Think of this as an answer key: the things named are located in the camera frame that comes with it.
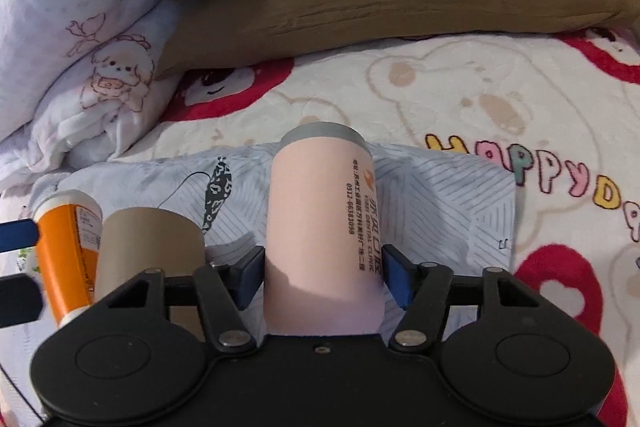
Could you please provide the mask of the white cartoon paper cup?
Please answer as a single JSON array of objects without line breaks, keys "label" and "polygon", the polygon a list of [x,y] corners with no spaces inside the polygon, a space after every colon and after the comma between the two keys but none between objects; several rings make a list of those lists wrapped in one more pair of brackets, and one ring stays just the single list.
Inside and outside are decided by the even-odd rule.
[{"label": "white cartoon paper cup", "polygon": [[16,255],[17,270],[33,277],[40,277],[40,268],[34,247],[22,248]]}]

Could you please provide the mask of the light blue striped cloth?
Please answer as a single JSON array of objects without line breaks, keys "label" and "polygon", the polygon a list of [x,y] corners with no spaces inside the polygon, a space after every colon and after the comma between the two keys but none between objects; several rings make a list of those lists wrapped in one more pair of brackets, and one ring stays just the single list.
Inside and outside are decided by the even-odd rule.
[{"label": "light blue striped cloth", "polygon": [[[1,219],[32,215],[57,191],[91,196],[105,216],[130,207],[180,213],[204,232],[206,258],[239,260],[267,232],[268,183],[277,145],[217,147],[138,162],[101,162],[42,176],[1,195]],[[513,176],[484,159],[400,145],[372,145],[381,239],[413,262],[462,275],[511,265],[516,207]]]}]

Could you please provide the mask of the brown paper cup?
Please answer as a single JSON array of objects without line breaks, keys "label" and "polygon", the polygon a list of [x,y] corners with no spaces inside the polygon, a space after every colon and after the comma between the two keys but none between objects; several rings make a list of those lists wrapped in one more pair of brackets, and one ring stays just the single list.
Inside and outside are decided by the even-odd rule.
[{"label": "brown paper cup", "polygon": [[94,299],[149,268],[184,277],[204,263],[204,236],[192,220],[165,209],[117,210],[103,223]]}]

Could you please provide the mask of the orange white paper cup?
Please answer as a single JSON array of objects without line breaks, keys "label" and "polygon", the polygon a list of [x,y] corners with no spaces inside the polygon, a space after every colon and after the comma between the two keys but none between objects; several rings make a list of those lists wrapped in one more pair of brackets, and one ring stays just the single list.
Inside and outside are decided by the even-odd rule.
[{"label": "orange white paper cup", "polygon": [[44,291],[56,324],[64,326],[93,304],[102,210],[84,192],[62,191],[40,202],[34,221]]}]

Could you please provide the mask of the pink cup grey rim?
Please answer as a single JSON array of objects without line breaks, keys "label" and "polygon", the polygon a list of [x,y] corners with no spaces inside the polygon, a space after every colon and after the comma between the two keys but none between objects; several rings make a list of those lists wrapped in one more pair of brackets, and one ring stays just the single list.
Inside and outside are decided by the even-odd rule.
[{"label": "pink cup grey rim", "polygon": [[288,336],[374,334],[385,297],[373,159],[354,129],[301,124],[270,171],[264,314]]}]

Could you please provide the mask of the brown pillow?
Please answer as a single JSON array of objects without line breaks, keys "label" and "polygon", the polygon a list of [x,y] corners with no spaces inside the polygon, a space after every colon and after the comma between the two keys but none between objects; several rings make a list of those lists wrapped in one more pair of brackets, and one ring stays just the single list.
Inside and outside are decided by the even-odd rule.
[{"label": "brown pillow", "polygon": [[639,0],[192,0],[156,75],[231,68],[378,39],[630,26]]}]

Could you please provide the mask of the lower lilac folded quilt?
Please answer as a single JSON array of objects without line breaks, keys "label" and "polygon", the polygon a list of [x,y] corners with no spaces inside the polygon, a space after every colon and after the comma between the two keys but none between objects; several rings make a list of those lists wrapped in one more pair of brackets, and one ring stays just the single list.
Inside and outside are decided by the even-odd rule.
[{"label": "lower lilac folded quilt", "polygon": [[163,0],[53,83],[35,118],[1,142],[1,188],[28,185],[66,165],[114,159],[146,135],[180,78],[157,78],[158,63],[184,10]]}]

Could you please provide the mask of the cartoon bear bed sheet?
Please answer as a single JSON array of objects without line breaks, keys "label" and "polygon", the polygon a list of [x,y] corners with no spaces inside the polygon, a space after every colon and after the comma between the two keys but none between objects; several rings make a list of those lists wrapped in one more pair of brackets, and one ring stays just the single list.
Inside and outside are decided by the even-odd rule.
[{"label": "cartoon bear bed sheet", "polygon": [[383,41],[188,72],[124,162],[277,142],[336,121],[376,145],[475,156],[514,178],[516,275],[601,336],[609,426],[639,421],[639,48],[622,32]]}]

